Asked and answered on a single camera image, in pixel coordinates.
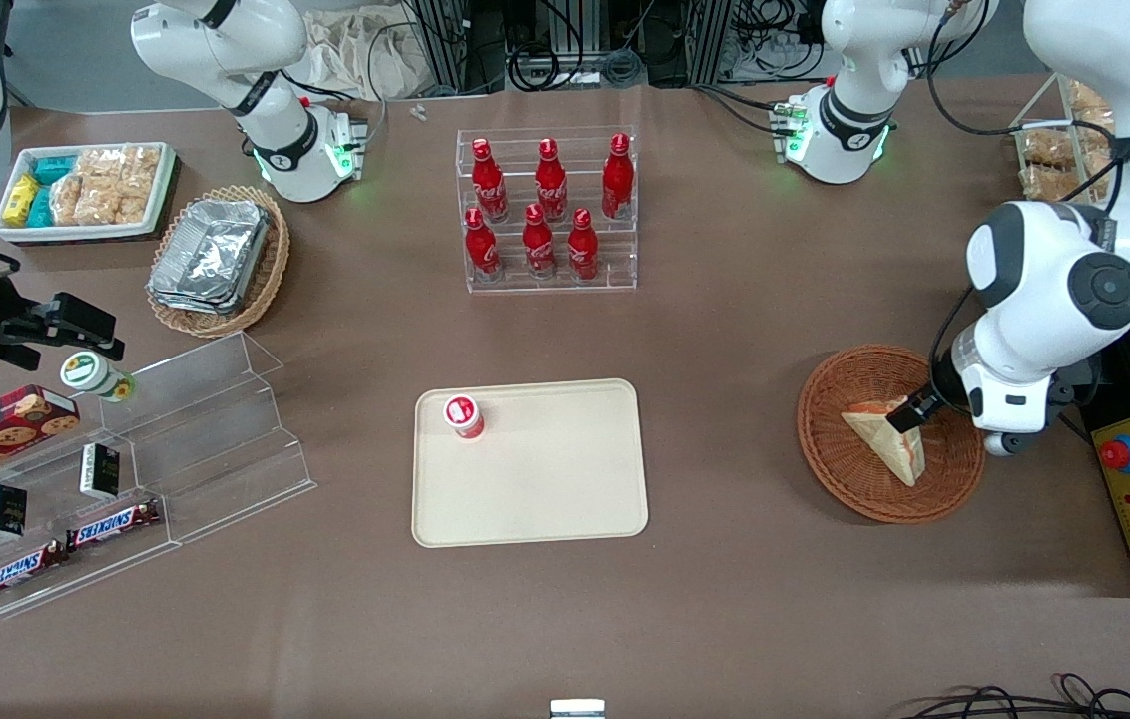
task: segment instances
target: teal snack package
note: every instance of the teal snack package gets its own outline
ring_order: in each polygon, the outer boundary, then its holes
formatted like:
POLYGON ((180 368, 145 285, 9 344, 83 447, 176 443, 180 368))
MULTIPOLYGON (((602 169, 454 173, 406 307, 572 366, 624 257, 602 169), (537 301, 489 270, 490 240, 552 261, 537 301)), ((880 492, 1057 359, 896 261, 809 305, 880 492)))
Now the teal snack package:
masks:
POLYGON ((62 155, 59 158, 41 158, 32 167, 32 176, 36 177, 37 184, 50 184, 56 179, 72 172, 72 164, 77 163, 73 155, 62 155))
POLYGON ((26 227, 53 227, 54 215, 50 214, 50 188, 42 187, 32 199, 32 208, 28 208, 28 222, 26 227))

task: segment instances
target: acrylic bottle rack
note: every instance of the acrylic bottle rack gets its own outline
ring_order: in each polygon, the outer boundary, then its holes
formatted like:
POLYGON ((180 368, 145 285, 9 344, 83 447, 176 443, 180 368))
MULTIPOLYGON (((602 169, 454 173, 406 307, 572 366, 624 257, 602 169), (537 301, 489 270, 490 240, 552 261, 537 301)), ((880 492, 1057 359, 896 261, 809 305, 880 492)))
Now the acrylic bottle rack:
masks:
POLYGON ((12 617, 142 561, 199 540, 315 487, 304 450, 281 426, 266 374, 281 363, 236 332, 134 373, 137 391, 112 405, 73 397, 80 428, 0 465, 0 484, 25 488, 23 537, 0 540, 0 568, 64 540, 69 528, 157 501, 162 522, 73 552, 68 563, 0 591, 0 618, 12 617), (121 494, 98 501, 78 492, 81 447, 98 442, 122 456, 121 494))
POLYGON ((641 165, 638 164, 637 128, 634 125, 597 125, 574 128, 520 128, 459 131, 457 151, 459 209, 457 214, 459 251, 463 255, 463 270, 468 292, 473 295, 513 292, 614 292, 631 291, 637 286, 637 217, 641 165), (615 132, 632 137, 628 155, 635 167, 632 187, 632 218, 610 219, 601 214, 601 172, 610 156, 610 138, 615 132), (472 184, 472 140, 484 137, 489 141, 493 157, 502 167, 507 184, 507 218, 490 224, 497 240, 498 254, 504 265, 504 278, 495 283, 477 280, 472 260, 464 246, 463 213, 477 206, 472 184), (538 142, 555 138, 560 150, 560 164, 568 176, 568 210, 565 219, 553 224, 553 251, 556 254, 556 277, 539 280, 529 274, 525 246, 521 233, 525 228, 525 206, 538 200, 534 172, 538 168, 538 142), (600 272, 594 280, 575 284, 570 277, 570 218, 574 210, 588 208, 592 213, 592 228, 600 241, 600 272))

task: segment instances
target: wicker basket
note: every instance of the wicker basket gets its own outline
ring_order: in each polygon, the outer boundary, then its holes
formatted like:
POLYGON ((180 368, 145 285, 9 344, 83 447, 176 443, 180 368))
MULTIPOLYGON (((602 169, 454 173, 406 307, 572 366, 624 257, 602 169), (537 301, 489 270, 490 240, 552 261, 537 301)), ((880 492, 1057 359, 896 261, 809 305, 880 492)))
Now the wicker basket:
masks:
POLYGON ((864 345, 828 356, 800 393, 800 449, 817 480, 864 518, 918 525, 960 509, 981 479, 985 461, 971 421, 940 410, 920 428, 924 474, 903 485, 885 461, 840 417, 855 401, 906 397, 929 381, 922 356, 903 347, 864 345))
MULTIPOLYGON (((159 304, 149 295, 149 304, 153 311, 162 320, 165 327, 173 330, 191 333, 194 337, 216 338, 224 337, 237 330, 244 330, 262 318, 268 305, 272 304, 273 296, 281 287, 281 277, 286 274, 286 262, 290 258, 290 231, 286 225, 286 218, 281 215, 277 201, 264 194, 263 191, 253 187, 223 187, 218 190, 206 192, 197 200, 249 200, 258 203, 260 208, 268 210, 271 222, 268 224, 268 234, 263 236, 263 251, 255 265, 254 277, 251 278, 250 287, 245 291, 245 304, 233 314, 210 314, 208 312, 190 312, 188 310, 176 310, 173 306, 159 304)), ((192 202, 180 209, 175 218, 169 219, 167 228, 162 236, 162 244, 158 245, 153 265, 156 266, 162 260, 162 253, 167 249, 169 236, 174 233, 179 219, 184 217, 192 202)))

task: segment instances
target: red bottle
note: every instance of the red bottle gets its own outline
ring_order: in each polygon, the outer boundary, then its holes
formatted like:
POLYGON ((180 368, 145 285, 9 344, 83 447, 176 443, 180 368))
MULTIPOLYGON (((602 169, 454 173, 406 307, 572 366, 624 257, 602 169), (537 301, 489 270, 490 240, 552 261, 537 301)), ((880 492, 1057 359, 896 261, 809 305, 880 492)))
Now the red bottle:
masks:
POLYGON ((556 140, 547 137, 538 142, 538 201, 544 206, 548 223, 565 219, 565 167, 556 156, 556 140))
POLYGON ((547 280, 556 275, 556 255, 553 254, 553 228, 544 222, 544 206, 530 201, 525 208, 525 260, 530 277, 547 280))
POLYGON ((579 284, 592 281, 597 272, 597 249, 592 228, 592 214, 586 209, 574 210, 574 228, 570 231, 570 275, 579 284))
POLYGON ((610 138, 610 157, 605 161, 601 173, 601 213, 610 219, 632 218, 632 185, 637 172, 632 166, 632 158, 628 158, 629 149, 632 138, 625 132, 617 132, 610 138))
POLYGON ((464 216, 468 225, 468 255, 477 281, 493 283, 502 279, 502 259, 498 258, 493 231, 484 223, 480 209, 469 209, 464 216))
POLYGON ((492 223, 502 223, 507 218, 507 183, 502 177, 489 141, 484 137, 472 140, 472 156, 477 164, 472 167, 472 184, 477 188, 477 201, 492 223))

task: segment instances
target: brown table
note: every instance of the brown table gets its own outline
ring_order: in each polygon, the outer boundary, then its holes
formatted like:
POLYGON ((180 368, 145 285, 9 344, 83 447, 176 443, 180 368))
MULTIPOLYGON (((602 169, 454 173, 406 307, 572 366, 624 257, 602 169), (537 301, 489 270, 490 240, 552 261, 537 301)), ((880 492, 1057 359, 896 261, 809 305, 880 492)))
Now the brown table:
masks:
MULTIPOLYGON (((944 87, 993 127, 1038 81, 944 87)), ((1088 447, 1049 432, 990 460, 953 518, 883 527, 817 485, 794 438, 797 392, 831 352, 929 345, 968 233, 1017 190, 1002 141, 945 124, 912 86, 876 168, 824 187, 687 90, 427 106, 427 123, 393 106, 363 182, 286 205, 295 254, 252 333, 287 364, 278 405, 319 491, 0 622, 0 714, 488 719, 600 696, 615 718, 847 718, 956 684, 1049 693, 1058 670, 1130 690, 1130 565, 1088 447), (637 115, 638 291, 468 295, 457 129, 637 115), (419 395, 611 376, 641 400, 646 531, 415 545, 419 395)), ((17 147, 120 140, 173 142, 176 203, 260 182, 223 111, 16 113, 17 147)), ((150 252, 27 251, 18 281, 107 306, 137 369, 197 343, 147 309, 150 252)), ((32 379, 54 386, 64 355, 32 379)), ((0 389, 28 379, 3 370, 0 389)))

